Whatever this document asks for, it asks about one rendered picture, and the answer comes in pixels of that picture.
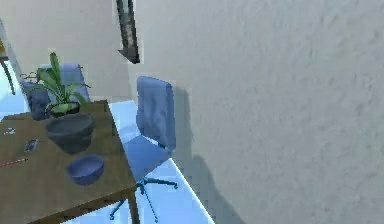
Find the brown wooden table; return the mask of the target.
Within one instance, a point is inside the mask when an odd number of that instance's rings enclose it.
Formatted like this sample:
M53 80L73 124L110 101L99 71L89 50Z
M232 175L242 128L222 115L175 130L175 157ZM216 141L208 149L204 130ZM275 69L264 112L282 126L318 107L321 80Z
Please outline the brown wooden table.
M93 184L79 186L66 173L75 157L64 153L47 138L45 121L28 113L6 116L0 121L0 224L61 224L64 221L128 200L132 224L140 224L134 181L113 116L105 100L82 109L90 113L96 127L87 151L104 158L104 172ZM14 135L4 135L15 128ZM25 144L38 139L36 149L25 152Z

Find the blue bowl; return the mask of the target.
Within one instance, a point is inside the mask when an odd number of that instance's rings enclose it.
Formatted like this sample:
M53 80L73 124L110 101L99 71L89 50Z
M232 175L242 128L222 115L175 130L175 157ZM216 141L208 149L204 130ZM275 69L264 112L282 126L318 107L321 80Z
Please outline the blue bowl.
M96 182L104 172L104 158L96 154L80 156L66 166L66 173L75 184L86 186Z

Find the red pencil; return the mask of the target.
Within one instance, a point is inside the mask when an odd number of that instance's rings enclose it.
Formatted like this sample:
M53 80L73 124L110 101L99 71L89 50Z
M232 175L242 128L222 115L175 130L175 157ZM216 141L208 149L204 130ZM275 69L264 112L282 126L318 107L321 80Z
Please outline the red pencil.
M22 162L25 162L25 161L28 161L28 158L23 158L23 159L18 159L18 160L15 160L15 161L5 162L5 163L0 164L0 167L6 167L6 166L14 165L14 164L17 164L17 163L22 163Z

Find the dark cell phone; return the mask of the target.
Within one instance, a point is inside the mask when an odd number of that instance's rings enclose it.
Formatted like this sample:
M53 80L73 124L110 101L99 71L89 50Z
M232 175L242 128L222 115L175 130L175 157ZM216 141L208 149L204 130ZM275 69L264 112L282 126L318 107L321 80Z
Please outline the dark cell phone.
M24 146L24 151L25 152L32 152L36 149L36 146L38 144L39 140L38 139L32 139L29 140L25 146Z

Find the gray ceramic plant pot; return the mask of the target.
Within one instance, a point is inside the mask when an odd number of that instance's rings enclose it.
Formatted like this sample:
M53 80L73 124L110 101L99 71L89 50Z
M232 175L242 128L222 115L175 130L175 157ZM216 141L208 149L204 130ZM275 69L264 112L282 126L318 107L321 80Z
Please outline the gray ceramic plant pot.
M68 154L83 152L90 146L94 127L93 117L86 113L54 118L45 126L47 137Z

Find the green leafy house plant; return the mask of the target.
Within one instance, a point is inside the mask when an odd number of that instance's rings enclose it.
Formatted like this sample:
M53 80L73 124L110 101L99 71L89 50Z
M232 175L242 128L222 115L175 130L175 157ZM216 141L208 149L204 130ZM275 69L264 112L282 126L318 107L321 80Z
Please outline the green leafy house plant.
M60 62L55 52L49 54L50 66L48 68L39 68L36 76L38 82L28 90L28 93L37 90L45 90L51 93L55 101L49 102L45 106L45 112L53 118L76 114L80 108L89 103L85 95L76 91L78 87L89 88L84 82L75 80L75 73L71 74L70 81L64 81L60 71Z

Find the dark framed wall picture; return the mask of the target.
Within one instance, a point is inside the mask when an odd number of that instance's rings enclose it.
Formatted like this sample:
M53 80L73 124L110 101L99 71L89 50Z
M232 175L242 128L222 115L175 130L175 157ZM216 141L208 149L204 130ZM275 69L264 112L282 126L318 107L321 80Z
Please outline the dark framed wall picture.
M122 48L119 53L133 64L140 62L133 0L116 0Z

